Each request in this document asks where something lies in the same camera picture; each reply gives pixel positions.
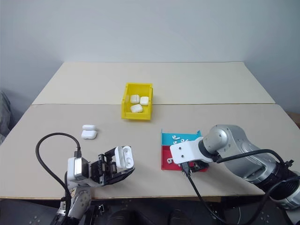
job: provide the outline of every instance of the black wire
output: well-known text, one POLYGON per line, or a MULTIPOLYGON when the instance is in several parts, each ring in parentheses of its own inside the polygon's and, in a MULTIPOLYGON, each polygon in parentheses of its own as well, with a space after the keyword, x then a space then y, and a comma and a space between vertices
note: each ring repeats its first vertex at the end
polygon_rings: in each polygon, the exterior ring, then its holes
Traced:
MULTIPOLYGON (((203 200, 202 196, 200 195, 197 187, 195 186, 193 180, 191 179, 190 176, 187 177, 189 182, 191 183, 191 185, 193 186, 199 200, 204 204, 205 208, 209 211, 209 213, 211 213, 215 218, 217 218, 219 221, 221 221, 222 223, 226 224, 226 225, 238 225, 238 224, 233 224, 233 223, 228 223, 226 222, 224 219, 222 219, 221 217, 219 217, 213 210, 211 210, 211 208, 206 204, 206 202, 203 200)), ((255 219, 257 218, 257 216, 259 215, 259 213, 261 212, 261 210, 263 209, 265 203, 267 202, 270 194, 272 193, 272 191, 280 184, 284 183, 284 182, 291 182, 291 181, 295 181, 295 180, 300 180, 300 176, 295 176, 295 177, 291 177, 288 178, 286 180, 282 180, 276 184, 274 184, 262 197, 262 200, 260 201, 257 210, 255 211, 254 215, 248 220, 248 222, 241 224, 241 225, 250 225, 251 223, 253 223, 255 221, 255 219)))
POLYGON ((285 163, 283 161, 283 159, 275 151, 270 150, 270 149, 260 149, 260 150, 255 150, 255 151, 250 151, 250 152, 238 154, 238 155, 235 155, 235 156, 221 158, 221 159, 218 159, 216 161, 216 163, 223 163, 223 162, 227 162, 227 161, 230 161, 230 160, 234 160, 234 159, 238 159, 238 158, 243 158, 243 157, 247 157, 247 156, 252 156, 252 155, 257 155, 257 154, 262 154, 262 153, 272 154, 273 156, 275 156, 279 160, 279 162, 281 164, 285 163))
POLYGON ((65 189, 66 214, 64 216, 64 221, 66 221, 67 217, 68 217, 68 214, 69 214, 69 211, 70 211, 70 208, 71 208, 71 194, 70 194, 70 191, 69 191, 68 185, 67 185, 67 172, 65 173, 65 183, 64 183, 58 176, 55 175, 55 173, 53 173, 49 169, 48 166, 46 166, 46 164, 43 162, 43 160, 42 160, 42 158, 41 158, 41 156, 39 154, 39 147, 40 147, 41 143, 45 139, 47 139, 48 137, 55 136, 55 135, 62 135, 62 136, 67 136, 69 138, 72 138, 76 142, 76 145, 77 145, 76 148, 77 148, 77 152, 79 154, 81 154, 81 148, 80 148, 80 144, 77 141, 77 139, 74 138, 72 135, 69 135, 69 134, 66 134, 66 133, 52 133, 52 134, 48 134, 45 137, 43 137, 41 140, 39 140, 38 143, 37 143, 37 145, 36 145, 36 156, 37 156, 37 159, 38 159, 39 163, 65 189))

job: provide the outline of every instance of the yellow plastic bin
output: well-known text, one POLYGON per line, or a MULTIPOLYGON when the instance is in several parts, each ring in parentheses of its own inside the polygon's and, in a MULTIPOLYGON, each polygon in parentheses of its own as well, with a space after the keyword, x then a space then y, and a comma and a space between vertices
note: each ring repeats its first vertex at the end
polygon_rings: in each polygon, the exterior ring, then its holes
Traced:
POLYGON ((127 83, 122 99, 121 117, 129 120, 150 120, 152 113, 152 95, 153 89, 151 83, 127 83), (131 95, 148 96, 148 105, 142 105, 142 112, 131 112, 130 107, 134 104, 130 103, 131 95))

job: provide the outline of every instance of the white earbud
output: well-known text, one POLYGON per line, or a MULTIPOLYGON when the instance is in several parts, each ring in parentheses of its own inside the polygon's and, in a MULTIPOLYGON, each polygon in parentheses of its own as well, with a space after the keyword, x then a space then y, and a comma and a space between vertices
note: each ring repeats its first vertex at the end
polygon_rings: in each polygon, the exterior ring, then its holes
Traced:
POLYGON ((173 138, 173 140, 178 140, 178 139, 180 139, 180 137, 176 137, 176 135, 173 135, 172 138, 173 138))
POLYGON ((167 158, 167 163, 171 164, 173 162, 173 158, 167 158))

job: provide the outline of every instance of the robotic arm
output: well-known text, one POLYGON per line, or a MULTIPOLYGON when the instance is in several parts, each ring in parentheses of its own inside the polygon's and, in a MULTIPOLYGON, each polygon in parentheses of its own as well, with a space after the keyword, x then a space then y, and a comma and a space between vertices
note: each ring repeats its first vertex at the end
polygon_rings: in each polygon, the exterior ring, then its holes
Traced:
MULTIPOLYGON (((256 185, 267 192, 282 180, 298 176, 298 172, 288 169, 290 162, 277 162, 270 155, 263 153, 247 157, 226 160, 228 157, 259 150, 246 137, 244 130, 235 125, 216 125, 204 138, 181 142, 170 147, 174 163, 181 164, 186 175, 189 164, 186 162, 201 160, 206 163, 225 161, 226 167, 235 175, 256 185)), ((299 181, 283 182, 270 194, 271 200, 286 210, 300 207, 299 181)))
POLYGON ((65 189, 60 208, 51 225, 77 225, 91 202, 90 187, 99 187, 124 180, 135 170, 130 146, 118 146, 98 155, 98 160, 88 162, 82 157, 81 147, 76 138, 66 133, 52 133, 44 136, 36 145, 36 156, 42 167, 65 189), (56 176, 43 162, 39 148, 41 143, 55 135, 67 136, 77 145, 74 157, 68 159, 65 182, 56 176))

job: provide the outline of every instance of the table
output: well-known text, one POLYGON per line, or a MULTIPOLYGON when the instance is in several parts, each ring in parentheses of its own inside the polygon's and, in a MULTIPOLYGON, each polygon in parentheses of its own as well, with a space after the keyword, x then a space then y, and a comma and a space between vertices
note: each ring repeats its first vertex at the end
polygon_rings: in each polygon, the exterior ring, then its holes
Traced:
MULTIPOLYGON (((135 171, 117 184, 92 189, 94 199, 123 197, 195 196, 181 172, 160 169, 160 132, 205 135, 215 124, 236 124, 260 148, 275 150, 284 160, 295 160, 300 171, 300 130, 276 104, 154 105, 151 121, 120 118, 120 105, 32 105, 0 147, 0 197, 60 199, 61 186, 36 160, 35 145, 52 132, 74 135, 82 156, 97 159, 117 145, 131 145, 135 171), (83 124, 99 129, 95 140, 80 139, 83 124)), ((47 139, 41 157, 60 178, 67 169, 75 143, 65 137, 47 139)), ((229 172, 222 164, 210 164, 207 172, 193 174, 204 196, 256 195, 262 191, 229 172)))
POLYGON ((155 105, 275 103, 243 62, 65 62, 33 104, 120 105, 127 82, 152 83, 155 105))

